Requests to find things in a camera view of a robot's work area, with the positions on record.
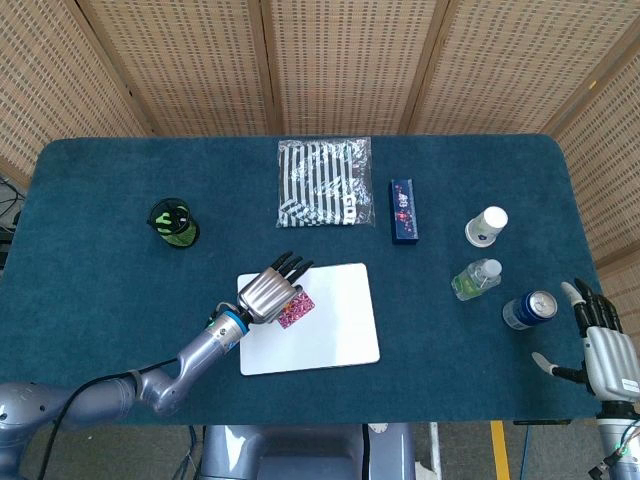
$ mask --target plastic bag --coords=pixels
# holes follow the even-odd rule
[[[282,140],[277,227],[374,224],[371,138]]]

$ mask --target white robotic hand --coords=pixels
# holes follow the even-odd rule
[[[584,365],[581,370],[559,367],[534,352],[533,359],[546,373],[576,383],[585,383],[602,402],[640,400],[640,365],[631,338],[622,332],[613,304],[595,294],[582,280],[579,291],[563,282],[562,289],[573,307],[582,344]]]
[[[607,457],[589,471],[600,479],[609,471],[612,480],[640,480],[640,415],[633,407],[640,400],[640,365],[631,338],[622,332],[614,305],[582,280],[577,289],[563,282],[575,313],[582,344],[582,369],[559,367],[533,352],[538,366],[549,375],[586,384],[602,402],[598,429]]]

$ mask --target white tray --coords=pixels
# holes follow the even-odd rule
[[[238,290],[256,275],[240,275]],[[277,320],[251,325],[240,342],[243,375],[344,367],[380,359],[364,264],[312,268],[297,283],[315,308],[287,329]]]

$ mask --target paper cup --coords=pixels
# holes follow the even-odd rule
[[[469,220],[464,229],[467,240],[475,247],[485,248],[496,241],[496,237],[507,225],[509,217],[500,207],[489,207],[476,218]]]

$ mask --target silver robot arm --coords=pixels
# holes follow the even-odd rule
[[[578,323],[584,362],[580,370],[559,367],[538,352],[532,354],[549,375],[585,384],[602,402],[598,430],[607,457],[589,471],[594,480],[609,472],[612,480],[640,480],[640,365],[631,338],[622,332],[615,306],[582,280],[567,282],[567,295]]]
[[[158,415],[171,415],[184,403],[191,386],[248,333],[251,323],[273,321],[302,287],[293,284],[312,262],[298,265],[287,252],[238,294],[237,305],[222,303],[207,327],[176,356],[180,373],[174,378],[161,367],[132,370],[123,378],[105,380],[73,399],[60,428],[71,430],[126,417],[136,401]],[[0,480],[21,480],[20,461],[29,441],[42,426],[58,418],[73,394],[35,383],[0,385]]]

